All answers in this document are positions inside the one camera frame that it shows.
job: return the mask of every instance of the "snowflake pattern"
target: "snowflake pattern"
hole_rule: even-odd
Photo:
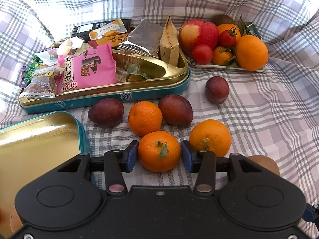
[[[64,101],[59,101],[59,102],[56,102],[55,105],[59,108],[64,108],[66,106],[65,102]]]
[[[133,99],[133,94],[131,92],[120,92],[121,100],[129,101]]]

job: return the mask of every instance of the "pink snack package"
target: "pink snack package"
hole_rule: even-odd
[[[65,70],[58,79],[58,93],[116,83],[111,43],[91,47],[79,56],[59,56]]]

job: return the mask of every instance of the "white plate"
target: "white plate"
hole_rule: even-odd
[[[226,66],[218,66],[218,65],[213,65],[212,62],[210,62],[209,64],[207,65],[204,65],[204,66],[201,66],[201,65],[193,65],[191,62],[190,62],[190,57],[189,56],[186,56],[185,55],[185,58],[186,58],[186,61],[192,66],[192,67],[195,67],[195,68],[215,68],[215,69],[233,69],[233,70],[241,70],[241,71],[248,71],[244,68],[241,68],[241,67],[226,67]],[[258,69],[256,71],[249,71],[249,72],[263,72],[265,70],[265,67],[261,68],[261,69]]]

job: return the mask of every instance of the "cherry tomato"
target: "cherry tomato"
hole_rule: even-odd
[[[198,45],[193,48],[192,57],[199,65],[204,66],[213,59],[213,50],[208,45]]]
[[[236,32],[230,30],[224,30],[218,37],[218,43],[224,47],[234,47],[236,45]]]

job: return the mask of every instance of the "kraft paper bag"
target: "kraft paper bag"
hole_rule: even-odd
[[[177,30],[174,27],[170,16],[168,16],[165,23],[159,49],[161,60],[176,67],[179,57],[179,43],[177,39]]]

